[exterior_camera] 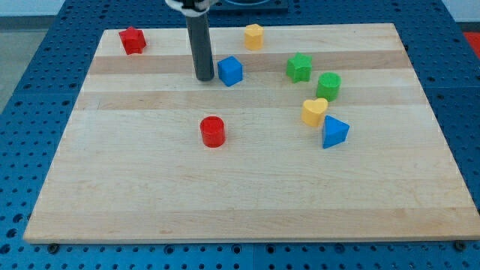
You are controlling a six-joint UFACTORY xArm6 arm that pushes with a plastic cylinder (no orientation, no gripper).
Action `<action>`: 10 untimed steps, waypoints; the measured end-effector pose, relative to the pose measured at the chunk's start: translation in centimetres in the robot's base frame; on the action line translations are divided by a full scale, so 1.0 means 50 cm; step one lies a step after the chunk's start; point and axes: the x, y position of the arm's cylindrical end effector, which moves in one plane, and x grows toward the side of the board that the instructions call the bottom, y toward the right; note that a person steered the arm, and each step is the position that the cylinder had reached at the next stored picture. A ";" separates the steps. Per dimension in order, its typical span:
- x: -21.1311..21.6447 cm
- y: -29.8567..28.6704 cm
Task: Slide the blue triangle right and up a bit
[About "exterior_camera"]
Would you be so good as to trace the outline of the white and black rod mount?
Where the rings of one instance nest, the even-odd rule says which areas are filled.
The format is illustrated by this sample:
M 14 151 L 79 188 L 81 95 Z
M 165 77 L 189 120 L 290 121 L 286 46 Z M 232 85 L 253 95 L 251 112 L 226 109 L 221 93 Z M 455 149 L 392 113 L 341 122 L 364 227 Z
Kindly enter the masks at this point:
M 168 7 L 186 17 L 200 17 L 206 14 L 218 0 L 165 0 Z

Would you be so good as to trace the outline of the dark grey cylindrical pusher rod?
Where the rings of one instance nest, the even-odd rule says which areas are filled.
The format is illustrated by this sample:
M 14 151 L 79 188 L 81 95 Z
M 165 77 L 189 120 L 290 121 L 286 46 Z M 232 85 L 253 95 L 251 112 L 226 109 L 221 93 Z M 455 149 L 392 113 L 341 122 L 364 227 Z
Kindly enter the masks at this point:
M 215 71 L 208 15 L 187 16 L 186 23 L 196 78 L 203 82 L 210 81 L 215 77 Z

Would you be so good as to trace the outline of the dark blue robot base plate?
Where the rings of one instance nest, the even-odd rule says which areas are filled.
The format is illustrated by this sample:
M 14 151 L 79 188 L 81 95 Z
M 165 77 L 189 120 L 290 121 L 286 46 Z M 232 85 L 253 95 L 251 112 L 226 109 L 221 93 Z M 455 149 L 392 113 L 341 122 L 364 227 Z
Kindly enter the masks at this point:
M 210 12 L 287 11 L 288 0 L 218 0 Z

